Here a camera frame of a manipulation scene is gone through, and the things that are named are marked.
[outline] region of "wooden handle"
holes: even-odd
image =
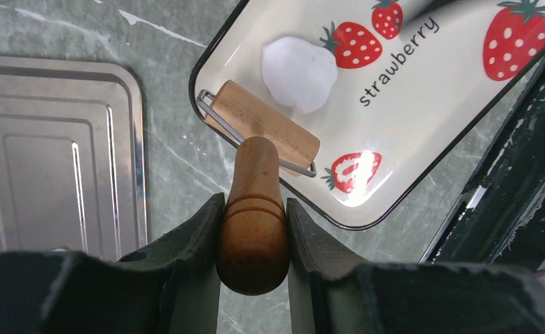
[[[260,136],[270,140],[281,159],[303,169],[309,169],[319,152],[320,142],[316,136],[234,81],[229,80],[223,84],[211,108],[244,138]],[[206,116],[205,122],[232,138],[211,117]],[[300,175],[291,170],[286,171],[293,176]]]
[[[263,137],[248,138],[235,157],[217,248],[221,281],[248,296],[275,289],[289,269],[287,233],[276,148]]]

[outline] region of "marble table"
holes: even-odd
[[[145,104],[148,218],[156,239],[213,193],[228,193],[234,149],[201,121],[190,71],[238,0],[15,0],[0,4],[0,55],[102,61],[130,69]],[[417,262],[501,126],[522,79],[381,224],[334,237],[375,262]],[[291,193],[283,189],[285,198]],[[286,281],[246,297],[221,288],[218,333],[290,333]]]

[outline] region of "white lump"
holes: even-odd
[[[289,36],[264,46],[262,78],[278,103],[312,113],[327,102],[338,66],[329,50]]]

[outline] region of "red strawberry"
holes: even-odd
[[[325,168],[329,175],[323,176],[326,180],[329,190],[338,188],[344,193],[351,193],[357,186],[356,178],[366,179],[364,186],[370,183],[370,180],[377,173],[382,157],[376,152],[358,152],[342,155],[334,161],[331,169]]]
[[[335,56],[335,63],[341,68],[360,68],[377,60],[383,47],[379,40],[358,23],[344,22],[335,28],[331,22],[331,31],[324,27],[327,39],[325,48]]]
[[[483,43],[487,76],[504,81],[515,76],[545,46],[545,6],[539,0],[504,1]]]
[[[377,1],[379,3],[372,7],[372,26],[377,33],[390,40],[400,33],[403,10],[398,0]]]

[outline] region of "strawberry text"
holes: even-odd
[[[391,57],[393,57],[391,66],[385,69],[384,73],[382,73],[379,78],[372,83],[370,88],[365,88],[365,94],[361,97],[360,102],[364,104],[364,106],[369,106],[370,100],[381,92],[382,86],[385,86],[389,81],[391,81],[391,78],[400,69],[400,66],[405,64],[407,60],[406,55],[411,56],[416,50],[416,47],[420,46],[421,41],[426,39],[426,32],[431,31],[432,33],[437,33],[439,30],[440,26],[436,23],[436,21],[434,21],[434,19],[429,17],[429,22],[426,22],[420,26],[418,32],[411,36],[409,40],[410,43],[403,46],[402,53],[391,54]]]

